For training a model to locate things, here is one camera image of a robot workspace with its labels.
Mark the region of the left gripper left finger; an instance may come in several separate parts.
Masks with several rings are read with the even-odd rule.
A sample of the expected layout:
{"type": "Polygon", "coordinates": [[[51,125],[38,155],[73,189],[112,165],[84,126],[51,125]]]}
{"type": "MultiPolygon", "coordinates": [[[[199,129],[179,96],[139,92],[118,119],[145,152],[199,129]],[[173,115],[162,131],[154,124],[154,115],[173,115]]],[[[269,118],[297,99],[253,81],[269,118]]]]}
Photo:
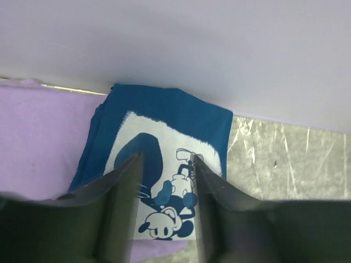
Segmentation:
{"type": "Polygon", "coordinates": [[[143,155],[57,199],[1,193],[1,262],[128,262],[143,155]]]}

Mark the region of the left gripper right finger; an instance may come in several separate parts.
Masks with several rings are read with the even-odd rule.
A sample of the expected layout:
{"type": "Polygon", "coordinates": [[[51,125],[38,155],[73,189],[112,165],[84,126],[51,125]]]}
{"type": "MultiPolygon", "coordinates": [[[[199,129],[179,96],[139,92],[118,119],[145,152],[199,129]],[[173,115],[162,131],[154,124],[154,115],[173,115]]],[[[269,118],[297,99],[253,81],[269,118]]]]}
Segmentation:
{"type": "Polygon", "coordinates": [[[195,158],[200,262],[350,262],[349,200],[261,201],[195,158]]]}

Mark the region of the blue t shirt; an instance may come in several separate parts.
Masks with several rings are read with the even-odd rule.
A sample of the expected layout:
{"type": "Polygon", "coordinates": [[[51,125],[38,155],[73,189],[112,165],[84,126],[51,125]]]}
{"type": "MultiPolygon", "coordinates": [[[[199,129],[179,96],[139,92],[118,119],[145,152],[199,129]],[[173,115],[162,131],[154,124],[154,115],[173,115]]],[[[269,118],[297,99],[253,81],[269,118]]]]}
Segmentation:
{"type": "Polygon", "coordinates": [[[194,239],[195,158],[226,178],[232,121],[231,111],[177,88],[115,84],[90,121],[70,190],[141,152],[143,178],[134,238],[194,239]]]}

